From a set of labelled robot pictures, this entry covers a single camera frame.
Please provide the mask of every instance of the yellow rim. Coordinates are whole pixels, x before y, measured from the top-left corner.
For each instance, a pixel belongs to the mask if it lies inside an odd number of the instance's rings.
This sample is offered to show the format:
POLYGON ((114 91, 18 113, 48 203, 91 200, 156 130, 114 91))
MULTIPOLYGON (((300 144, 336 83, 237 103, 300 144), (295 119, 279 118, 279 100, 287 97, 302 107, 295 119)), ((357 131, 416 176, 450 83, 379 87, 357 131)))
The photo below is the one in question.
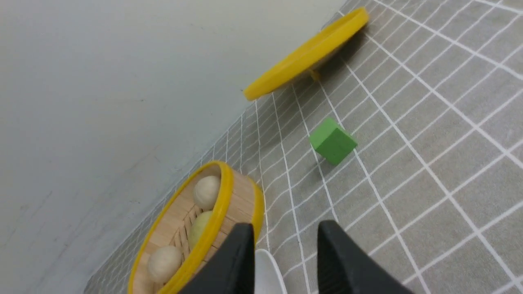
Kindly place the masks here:
POLYGON ((272 69, 261 75, 243 91, 243 94, 247 100, 252 101, 288 83, 341 46, 368 20, 369 16, 364 7, 353 10, 327 26, 272 69))
POLYGON ((140 247, 140 251, 138 252, 138 255, 134 261, 131 275, 129 277, 129 283, 128 283, 128 293, 132 294, 132 287, 133 287, 133 281, 134 281, 134 275, 136 273, 136 270, 138 268, 138 263, 140 262, 140 258, 142 257, 142 253, 145 250, 145 247, 147 246, 147 243, 149 241, 149 238, 151 237, 151 234, 156 229, 156 226, 162 219, 163 215, 171 206, 171 204, 176 200, 176 197, 181 193, 183 189, 198 175, 201 171, 203 171, 205 168, 212 166, 212 165, 218 165, 221 170, 221 184, 220 184, 220 191, 218 192, 218 199, 216 200, 216 204, 214 205, 214 208, 212 209, 212 215, 209 219, 209 223, 205 227, 203 234, 194 247, 194 249, 191 250, 191 253, 189 254, 189 257, 182 263, 180 269, 174 274, 174 276, 167 282, 167 284, 158 291, 160 294, 167 294, 167 293, 177 293, 179 292, 183 286, 189 281, 189 279, 192 277, 192 274, 196 271, 198 266, 200 265, 203 258, 207 255, 207 252, 209 251, 209 248, 212 245, 212 242, 216 239, 216 236, 218 235, 218 232, 220 231, 220 227, 223 223, 223 219, 225 218, 225 215, 227 214, 227 210, 229 208, 229 202, 231 201, 232 196, 232 190, 233 190, 233 172, 232 169, 224 162, 220 161, 212 161, 208 164, 202 166, 199 168, 196 172, 194 172, 183 184, 182 186, 174 193, 174 195, 171 197, 167 205, 164 207, 162 212, 158 215, 156 218, 156 221, 152 225, 151 229, 149 230, 149 233, 145 237, 145 240, 143 241, 142 246, 140 247))
POLYGON ((249 180, 253 184, 254 190, 254 212, 251 223, 253 224, 254 245, 256 246, 256 242, 258 241, 258 237, 260 236, 260 231, 262 230, 263 214, 265 213, 265 203, 263 199, 264 196, 262 190, 253 180, 251 180, 251 178, 249 178, 249 180))

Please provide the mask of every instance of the steamer basket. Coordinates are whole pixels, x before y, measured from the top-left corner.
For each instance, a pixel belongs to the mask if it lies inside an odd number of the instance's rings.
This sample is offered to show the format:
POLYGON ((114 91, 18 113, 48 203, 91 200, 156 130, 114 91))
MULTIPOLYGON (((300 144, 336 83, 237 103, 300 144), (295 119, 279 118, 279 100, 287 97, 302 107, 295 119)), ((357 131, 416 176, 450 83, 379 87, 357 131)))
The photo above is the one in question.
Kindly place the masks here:
POLYGON ((265 211, 263 197, 256 183, 224 162, 213 161, 199 168, 174 193, 145 237, 131 271, 128 294, 179 292, 209 261, 238 222, 252 223, 256 243, 265 211), (192 200, 192 190, 200 179, 210 175, 221 177, 218 199, 209 223, 191 250, 187 235, 196 217, 202 213, 192 200), (182 251, 183 262, 176 274, 161 285, 150 279, 147 262, 158 248, 167 245, 182 251))

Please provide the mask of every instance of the floor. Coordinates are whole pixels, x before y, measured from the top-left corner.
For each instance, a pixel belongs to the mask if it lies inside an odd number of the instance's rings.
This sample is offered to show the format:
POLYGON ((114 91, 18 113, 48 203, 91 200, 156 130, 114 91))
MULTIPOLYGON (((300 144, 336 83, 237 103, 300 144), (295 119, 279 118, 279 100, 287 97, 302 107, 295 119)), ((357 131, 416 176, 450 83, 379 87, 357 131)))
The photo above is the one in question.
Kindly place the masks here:
MULTIPOLYGON (((263 187, 257 246, 274 255, 289 293, 317 292, 325 219, 415 293, 523 293, 523 5, 349 0, 331 21, 359 6, 370 23, 320 83, 257 100, 193 171, 223 160, 263 187), (359 143, 338 166, 308 140, 326 117, 359 143)), ((125 292, 166 200, 86 293, 125 292)))

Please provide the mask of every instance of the white wall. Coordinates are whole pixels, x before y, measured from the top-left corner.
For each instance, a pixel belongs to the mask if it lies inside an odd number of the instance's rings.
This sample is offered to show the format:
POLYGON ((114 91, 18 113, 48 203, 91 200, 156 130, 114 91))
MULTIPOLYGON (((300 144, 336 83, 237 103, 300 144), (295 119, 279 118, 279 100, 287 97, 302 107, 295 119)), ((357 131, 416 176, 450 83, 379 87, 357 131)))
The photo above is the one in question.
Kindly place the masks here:
POLYGON ((0 291, 81 292, 341 4, 0 2, 0 291))

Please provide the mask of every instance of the green cube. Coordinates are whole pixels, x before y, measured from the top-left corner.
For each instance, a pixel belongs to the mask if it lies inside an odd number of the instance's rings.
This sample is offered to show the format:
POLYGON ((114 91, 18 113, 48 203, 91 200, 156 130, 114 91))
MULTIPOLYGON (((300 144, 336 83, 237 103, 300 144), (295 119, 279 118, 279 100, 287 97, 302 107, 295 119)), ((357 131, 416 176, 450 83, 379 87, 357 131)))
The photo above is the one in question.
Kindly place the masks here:
POLYGON ((358 146, 354 138, 330 117, 324 119, 311 133, 309 140, 312 148, 334 165, 342 162, 358 146))

